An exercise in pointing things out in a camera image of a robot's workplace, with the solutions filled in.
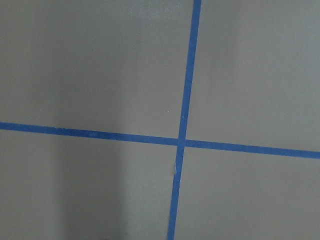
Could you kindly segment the blue tape grid lines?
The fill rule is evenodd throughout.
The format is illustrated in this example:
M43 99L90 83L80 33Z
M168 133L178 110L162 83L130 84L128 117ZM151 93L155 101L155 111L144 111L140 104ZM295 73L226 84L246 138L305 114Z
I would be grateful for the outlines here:
M166 237L168 240L173 240L175 238L185 148L210 149L210 150L219 150L219 151L228 151L228 152L285 156L285 157L304 158L304 159L320 158L319 151L308 151L308 150L298 150L298 149L287 149L287 148L276 148L276 147L243 145L243 144L187 139L188 119L189 119L190 101L191 101L191 95L192 95L194 66L195 66L195 59L196 59L196 52L197 52L197 41L198 41L198 32L199 32L199 25L200 25L201 6L202 6L202 2L200 0L193 1L186 70L185 70L185 78L184 78L184 85L183 85L183 96L182 96L182 103L181 103L181 114L180 114L180 120L179 120L178 136L176 138L105 132L105 131L96 131L96 130L73 129L73 128L59 128L59 127L52 127L52 126L41 126L41 125L11 123L11 122L1 122L0 124L1 130L7 130L7 131L58 135L58 136L70 136L70 137L89 138L89 139L112 140L112 141L121 141L121 142L145 143L145 144L155 144L155 145L164 145L164 146L175 146L176 156L175 156L174 175L173 175L173 182L172 182L169 219L168 219L168 228L167 228L167 237Z

